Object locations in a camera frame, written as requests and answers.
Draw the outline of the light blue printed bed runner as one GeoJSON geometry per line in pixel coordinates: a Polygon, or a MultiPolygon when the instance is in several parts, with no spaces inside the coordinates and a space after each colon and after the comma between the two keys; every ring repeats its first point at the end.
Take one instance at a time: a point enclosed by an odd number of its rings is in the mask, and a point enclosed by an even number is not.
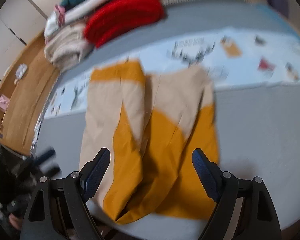
{"type": "Polygon", "coordinates": [[[300,85],[300,38],[257,29],[225,28],[166,38],[94,64],[59,86],[45,119],[83,112],[94,68],[137,59],[146,73],[203,67],[217,90],[261,85],[300,85]]]}

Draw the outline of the purple box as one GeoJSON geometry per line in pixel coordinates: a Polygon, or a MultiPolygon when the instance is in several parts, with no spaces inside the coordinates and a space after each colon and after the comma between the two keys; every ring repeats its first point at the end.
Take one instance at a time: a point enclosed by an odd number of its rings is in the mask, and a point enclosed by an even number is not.
{"type": "Polygon", "coordinates": [[[288,0],[267,0],[267,3],[281,15],[289,18],[288,0]]]}

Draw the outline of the white rolled cloth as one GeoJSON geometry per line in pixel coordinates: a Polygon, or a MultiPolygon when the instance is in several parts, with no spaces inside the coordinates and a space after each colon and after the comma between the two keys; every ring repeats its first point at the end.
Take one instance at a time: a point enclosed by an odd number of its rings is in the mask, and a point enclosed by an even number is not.
{"type": "Polygon", "coordinates": [[[85,0],[59,16],[59,25],[66,25],[87,15],[109,0],[85,0]]]}

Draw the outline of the cream folded blanket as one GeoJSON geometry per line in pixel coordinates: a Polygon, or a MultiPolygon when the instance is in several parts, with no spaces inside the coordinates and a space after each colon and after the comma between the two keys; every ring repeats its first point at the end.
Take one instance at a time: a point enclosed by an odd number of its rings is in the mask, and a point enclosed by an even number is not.
{"type": "Polygon", "coordinates": [[[44,48],[47,61],[61,73],[70,70],[93,50],[94,45],[84,36],[85,23],[69,25],[52,38],[44,48]]]}

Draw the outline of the red folded blanket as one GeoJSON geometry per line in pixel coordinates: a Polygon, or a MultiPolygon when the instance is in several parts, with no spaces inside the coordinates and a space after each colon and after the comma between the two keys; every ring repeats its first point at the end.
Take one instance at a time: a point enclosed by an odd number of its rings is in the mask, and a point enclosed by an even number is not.
{"type": "Polygon", "coordinates": [[[122,34],[164,17],[160,0],[112,0],[89,18],[83,34],[88,42],[99,48],[122,34]]]}

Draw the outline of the white pink printed cloth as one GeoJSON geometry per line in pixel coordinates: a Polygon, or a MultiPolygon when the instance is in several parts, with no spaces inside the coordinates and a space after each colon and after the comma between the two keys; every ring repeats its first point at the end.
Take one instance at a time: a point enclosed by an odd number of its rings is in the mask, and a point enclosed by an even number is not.
{"type": "Polygon", "coordinates": [[[45,44],[53,38],[55,33],[64,25],[65,9],[61,5],[55,5],[54,10],[46,21],[44,29],[45,44]]]}

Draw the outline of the beige and mustard garment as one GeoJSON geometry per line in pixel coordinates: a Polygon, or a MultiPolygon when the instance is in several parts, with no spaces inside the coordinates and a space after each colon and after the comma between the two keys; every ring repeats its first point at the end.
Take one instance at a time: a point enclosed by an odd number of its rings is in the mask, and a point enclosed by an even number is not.
{"type": "Polygon", "coordinates": [[[93,201],[117,224],[157,213],[207,220],[215,203],[192,163],[219,158],[213,81],[201,66],[145,74],[139,61],[96,68],[89,79],[79,164],[107,148],[93,201]]]}

